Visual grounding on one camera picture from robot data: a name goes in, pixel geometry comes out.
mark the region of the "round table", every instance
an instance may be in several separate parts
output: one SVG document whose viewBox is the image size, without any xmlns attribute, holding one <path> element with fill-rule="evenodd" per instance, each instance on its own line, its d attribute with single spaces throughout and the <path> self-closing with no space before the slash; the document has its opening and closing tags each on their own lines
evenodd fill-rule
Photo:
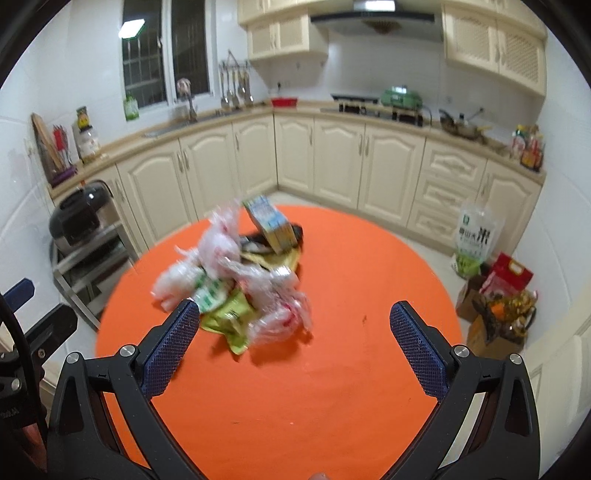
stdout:
<svg viewBox="0 0 591 480">
<path fill-rule="evenodd" d="M 453 305 L 429 266 L 405 243 L 358 217 L 280 207 L 304 228 L 298 275 L 313 335 L 233 356 L 225 338 L 200 330 L 166 392 L 152 402 L 210 480 L 377 480 L 396 462 L 436 404 L 423 393 L 389 329 L 393 303 L 408 300 L 454 345 Z M 243 211 L 241 232 L 254 230 Z M 197 245 L 208 221 L 147 252 L 113 292 L 97 355 L 138 344 L 167 314 L 151 286 Z M 109 409 L 130 457 L 144 463 L 112 395 Z"/>
</svg>

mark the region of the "cabinet door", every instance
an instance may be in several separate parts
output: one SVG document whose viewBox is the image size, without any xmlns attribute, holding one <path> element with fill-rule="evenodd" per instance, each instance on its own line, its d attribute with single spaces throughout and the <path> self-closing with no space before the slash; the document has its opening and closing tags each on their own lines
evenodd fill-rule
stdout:
<svg viewBox="0 0 591 480">
<path fill-rule="evenodd" d="M 297 0 L 265 0 L 267 2 L 267 11 L 282 10 L 284 8 L 293 7 L 297 5 Z"/>
<path fill-rule="evenodd" d="M 117 168 L 148 248 L 197 219 L 178 141 L 130 158 Z"/>
<path fill-rule="evenodd" d="M 280 186 L 314 192 L 314 119 L 275 116 L 277 180 Z"/>
<path fill-rule="evenodd" d="M 275 128 L 266 116 L 233 124 L 242 194 L 252 197 L 277 186 Z"/>
<path fill-rule="evenodd" d="M 307 49 L 308 16 L 299 15 L 278 21 L 275 29 L 274 45 L 280 53 Z"/>
<path fill-rule="evenodd" d="M 191 198 L 200 217 L 241 196 L 231 125 L 182 138 L 181 148 Z"/>
<path fill-rule="evenodd" d="M 494 18 L 446 5 L 443 22 L 448 60 L 499 72 L 499 41 Z"/>
<path fill-rule="evenodd" d="M 486 159 L 461 148 L 427 140 L 423 171 L 477 190 L 484 175 Z"/>
<path fill-rule="evenodd" d="M 275 24 L 256 25 L 248 29 L 248 57 L 263 58 L 273 53 Z"/>
<path fill-rule="evenodd" d="M 537 183 L 516 171 L 492 161 L 487 163 L 478 203 L 505 219 L 495 253 L 513 253 L 530 221 L 540 190 Z"/>
<path fill-rule="evenodd" d="M 499 25 L 499 72 L 540 95 L 546 94 L 544 42 L 504 22 Z"/>
<path fill-rule="evenodd" d="M 265 0 L 238 0 L 238 23 L 243 24 L 262 15 Z"/>
<path fill-rule="evenodd" d="M 366 127 L 359 209 L 406 226 L 424 148 L 424 137 Z"/>
<path fill-rule="evenodd" d="M 519 27 L 525 27 L 536 37 L 546 38 L 547 30 L 544 22 L 521 0 L 497 0 L 497 7 L 500 17 Z"/>
<path fill-rule="evenodd" d="M 357 208 L 364 125 L 314 122 L 314 193 Z"/>
</svg>

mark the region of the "countertop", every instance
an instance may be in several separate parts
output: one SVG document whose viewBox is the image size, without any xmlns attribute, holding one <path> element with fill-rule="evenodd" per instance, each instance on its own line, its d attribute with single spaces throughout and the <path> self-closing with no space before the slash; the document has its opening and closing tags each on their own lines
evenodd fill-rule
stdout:
<svg viewBox="0 0 591 480">
<path fill-rule="evenodd" d="M 251 109 L 243 110 L 240 113 L 235 113 L 229 116 L 220 116 L 219 118 L 208 119 L 207 121 L 195 123 L 189 125 L 186 128 L 179 129 L 167 134 L 161 135 L 157 138 L 145 138 L 144 134 L 155 131 L 161 128 L 165 128 L 170 124 L 157 125 L 148 130 L 140 131 L 134 135 L 121 138 L 109 145 L 102 148 L 98 158 L 88 164 L 80 164 L 78 167 L 78 173 L 72 178 L 66 180 L 64 183 L 58 185 L 54 189 L 48 186 L 49 195 L 52 199 L 59 197 L 68 190 L 74 188 L 81 181 L 86 180 L 90 176 L 104 170 L 117 162 L 124 161 L 130 157 L 143 153 L 150 148 L 154 148 L 159 145 L 166 144 L 170 141 L 177 140 L 181 137 L 196 134 L 200 131 L 207 130 L 210 128 L 221 127 L 234 122 L 259 118 L 261 116 L 269 115 L 271 113 L 280 113 L 282 115 L 301 115 L 301 116 L 314 116 L 319 119 L 328 119 L 335 121 L 346 121 L 346 122 L 363 122 L 367 125 L 372 125 L 381 128 L 392 128 L 397 131 L 407 132 L 409 134 L 424 136 L 427 139 L 443 142 L 455 147 L 461 148 L 468 152 L 474 153 L 481 157 L 488 158 L 489 160 L 495 161 L 502 164 L 512 170 L 515 170 L 527 177 L 534 182 L 543 185 L 546 177 L 545 171 L 536 173 L 522 167 L 519 162 L 512 160 L 508 153 L 501 155 L 495 150 L 480 145 L 477 142 L 464 140 L 463 138 L 454 137 L 439 128 L 439 123 L 434 122 L 433 126 L 417 127 L 415 125 L 408 125 L 400 122 L 395 122 L 387 118 L 373 118 L 371 116 L 354 115 L 350 113 L 341 113 L 338 111 L 327 112 L 327 108 L 337 108 L 336 102 L 315 102 L 309 100 L 301 100 L 296 108 L 273 108 L 266 102 L 263 102 Z M 199 117 L 211 116 L 215 111 L 202 112 Z"/>
</svg>

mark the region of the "black cable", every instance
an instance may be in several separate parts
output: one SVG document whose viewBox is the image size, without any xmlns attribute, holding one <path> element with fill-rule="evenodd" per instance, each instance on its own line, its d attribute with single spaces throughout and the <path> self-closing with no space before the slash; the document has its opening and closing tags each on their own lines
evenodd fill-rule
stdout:
<svg viewBox="0 0 591 480">
<path fill-rule="evenodd" d="M 39 393 L 39 383 L 35 377 L 35 368 L 33 367 L 33 360 L 31 359 L 31 349 L 25 338 L 17 318 L 4 300 L 4 296 L 0 295 L 0 320 L 5 323 L 8 332 L 14 341 L 14 348 L 18 352 L 18 358 L 22 365 L 22 371 L 25 375 L 25 384 L 27 387 L 27 394 L 33 400 L 35 410 L 35 419 L 37 427 L 43 443 L 47 444 L 47 423 L 45 421 L 45 414 L 43 412 L 43 405 L 41 403 L 41 396 Z"/>
</svg>

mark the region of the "gas stove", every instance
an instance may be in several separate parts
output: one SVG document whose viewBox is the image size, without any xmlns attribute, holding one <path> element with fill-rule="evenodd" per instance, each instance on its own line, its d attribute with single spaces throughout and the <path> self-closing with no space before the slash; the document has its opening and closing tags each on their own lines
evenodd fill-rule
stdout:
<svg viewBox="0 0 591 480">
<path fill-rule="evenodd" d="M 373 109 L 373 106 L 379 105 L 379 98 L 376 97 L 332 94 L 332 98 L 339 103 L 338 111 L 342 113 L 352 113 L 354 115 L 363 115 L 371 118 L 381 118 L 403 124 L 416 125 L 417 127 L 424 126 L 424 118 L 420 111 L 406 110 L 398 107 L 393 107 L 391 112 L 385 111 L 383 109 Z M 336 112 L 336 110 L 332 109 L 323 110 Z"/>
</svg>

